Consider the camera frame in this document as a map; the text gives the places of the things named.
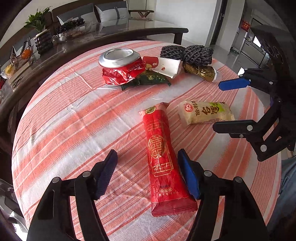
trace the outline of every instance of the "flower pot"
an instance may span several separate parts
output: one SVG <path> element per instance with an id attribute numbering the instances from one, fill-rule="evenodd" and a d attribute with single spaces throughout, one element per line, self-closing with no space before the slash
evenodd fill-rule
<path id="1" fill-rule="evenodd" d="M 41 55 L 53 47 L 52 35 L 48 29 L 35 36 L 35 44 L 38 53 Z"/>

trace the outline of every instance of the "striped tablecloth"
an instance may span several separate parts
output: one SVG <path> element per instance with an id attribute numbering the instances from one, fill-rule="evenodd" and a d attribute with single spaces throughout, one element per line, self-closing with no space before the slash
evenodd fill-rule
<path id="1" fill-rule="evenodd" d="M 167 115 L 172 145 L 184 148 L 192 160 L 217 176 L 243 177 L 267 223 L 275 206 L 281 174 L 280 155 L 258 162 L 245 139 L 217 134 L 211 124 L 180 125 L 177 106 L 186 99 L 226 102 L 236 119 L 258 121 L 264 107 L 251 88 L 220 91 L 217 83 L 182 73 L 166 84 L 121 91 L 106 86 L 98 58 L 104 51 L 124 47 L 141 56 L 159 56 L 169 43 L 131 41 L 88 51 L 58 69 L 38 89 L 20 121 L 12 156 L 15 193 L 28 223 L 52 178 L 77 177 L 102 161 L 110 149 L 118 165 L 106 195 L 96 202 L 110 240 L 185 240 L 196 213 L 155 218 L 151 215 L 146 136 L 138 111 L 169 102 Z M 225 65 L 213 60 L 217 81 L 236 78 Z M 213 239 L 218 238 L 223 216 L 221 198 Z M 73 223 L 82 233 L 74 198 Z"/>

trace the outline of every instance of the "door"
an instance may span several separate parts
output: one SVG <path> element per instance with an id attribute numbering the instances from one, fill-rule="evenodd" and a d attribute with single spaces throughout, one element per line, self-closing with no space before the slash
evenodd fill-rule
<path id="1" fill-rule="evenodd" d="M 215 27 L 215 30 L 214 30 L 214 33 L 213 33 L 211 45 L 214 45 L 217 42 L 217 39 L 218 39 L 218 36 L 219 36 L 219 33 L 220 33 L 220 29 L 221 29 L 221 26 L 222 26 L 222 23 L 223 23 L 225 11 L 226 11 L 227 1 L 228 0 L 222 0 L 220 13 L 219 13 L 217 24 L 216 24 L 216 27 Z"/>

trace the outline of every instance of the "black braided cord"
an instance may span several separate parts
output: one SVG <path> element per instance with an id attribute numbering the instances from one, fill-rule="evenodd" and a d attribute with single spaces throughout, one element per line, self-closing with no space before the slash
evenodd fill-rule
<path id="1" fill-rule="evenodd" d="M 207 66 L 212 63 L 213 49 L 203 45 L 192 45 L 184 48 L 179 45 L 164 46 L 161 49 L 161 58 L 182 60 L 185 63 L 197 66 Z"/>

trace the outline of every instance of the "rice cracker package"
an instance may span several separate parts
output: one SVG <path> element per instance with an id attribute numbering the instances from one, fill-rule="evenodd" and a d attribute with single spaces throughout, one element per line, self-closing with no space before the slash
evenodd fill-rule
<path id="1" fill-rule="evenodd" d="M 225 102 L 196 102 L 186 100 L 178 105 L 181 122 L 185 125 L 234 121 L 235 118 Z"/>
<path id="2" fill-rule="evenodd" d="M 166 108 L 160 103 L 140 111 L 147 136 L 147 154 L 151 187 L 151 210 L 154 217 L 197 210 L 195 199 L 183 180 L 170 140 Z"/>

